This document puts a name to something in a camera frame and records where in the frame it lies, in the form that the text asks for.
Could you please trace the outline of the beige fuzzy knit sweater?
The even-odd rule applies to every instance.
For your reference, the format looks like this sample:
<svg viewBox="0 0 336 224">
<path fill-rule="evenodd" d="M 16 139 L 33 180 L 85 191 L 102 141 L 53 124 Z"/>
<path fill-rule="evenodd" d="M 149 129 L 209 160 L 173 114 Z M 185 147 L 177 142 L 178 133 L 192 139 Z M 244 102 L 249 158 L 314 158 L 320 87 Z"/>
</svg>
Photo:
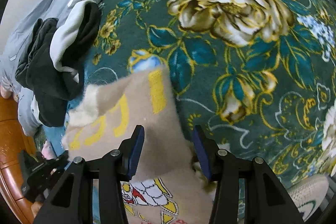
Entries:
<svg viewBox="0 0 336 224">
<path fill-rule="evenodd" d="M 63 147 L 70 158 L 101 158 L 143 126 L 145 140 L 135 176 L 121 185 L 130 223 L 207 223 L 213 202 L 192 168 L 163 66 L 108 85 L 87 86 L 69 111 Z"/>
</svg>

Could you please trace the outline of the white knit shoe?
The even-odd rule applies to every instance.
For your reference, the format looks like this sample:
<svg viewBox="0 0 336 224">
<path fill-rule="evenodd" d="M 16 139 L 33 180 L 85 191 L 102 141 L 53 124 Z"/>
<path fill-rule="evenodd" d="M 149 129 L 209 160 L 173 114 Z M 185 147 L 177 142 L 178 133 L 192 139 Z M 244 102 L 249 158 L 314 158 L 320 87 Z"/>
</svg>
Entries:
<svg viewBox="0 0 336 224">
<path fill-rule="evenodd" d="M 307 221 L 319 208 L 328 188 L 327 177 L 323 174 L 315 174 L 288 189 L 288 194 L 304 221 Z"/>
</svg>

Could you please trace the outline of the orange wooden headboard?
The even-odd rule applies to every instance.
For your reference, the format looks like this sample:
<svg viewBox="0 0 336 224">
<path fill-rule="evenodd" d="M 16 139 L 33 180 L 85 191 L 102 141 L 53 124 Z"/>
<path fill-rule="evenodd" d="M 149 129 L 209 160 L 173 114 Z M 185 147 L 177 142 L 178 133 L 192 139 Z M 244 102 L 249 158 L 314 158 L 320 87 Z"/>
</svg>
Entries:
<svg viewBox="0 0 336 224">
<path fill-rule="evenodd" d="M 32 203 L 23 197 L 23 177 L 18 154 L 36 152 L 34 141 L 27 137 L 18 122 L 18 104 L 12 98 L 1 98 L 1 197 L 20 223 L 32 223 Z"/>
</svg>

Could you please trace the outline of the black and grey garment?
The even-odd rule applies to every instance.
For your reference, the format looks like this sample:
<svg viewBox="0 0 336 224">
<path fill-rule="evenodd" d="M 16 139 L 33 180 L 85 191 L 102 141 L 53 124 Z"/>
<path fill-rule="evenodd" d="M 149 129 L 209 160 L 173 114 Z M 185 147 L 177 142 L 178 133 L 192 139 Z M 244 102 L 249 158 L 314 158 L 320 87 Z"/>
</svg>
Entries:
<svg viewBox="0 0 336 224">
<path fill-rule="evenodd" d="M 62 126 L 68 101 L 82 90 L 84 69 L 79 62 L 97 37 L 100 19 L 98 4 L 86 0 L 74 5 L 61 26 L 58 18 L 35 22 L 15 79 L 33 92 L 43 125 Z"/>
</svg>

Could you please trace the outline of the green floral plush blanket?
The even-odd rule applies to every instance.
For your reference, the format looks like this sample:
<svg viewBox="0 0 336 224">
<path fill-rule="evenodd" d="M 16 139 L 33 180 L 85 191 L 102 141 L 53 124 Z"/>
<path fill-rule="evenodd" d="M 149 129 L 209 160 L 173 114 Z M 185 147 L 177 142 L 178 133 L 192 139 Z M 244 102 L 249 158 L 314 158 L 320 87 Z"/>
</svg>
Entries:
<svg viewBox="0 0 336 224">
<path fill-rule="evenodd" d="M 335 167 L 334 0 L 98 0 L 89 84 L 167 64 L 182 130 L 261 156 L 290 187 Z"/>
</svg>

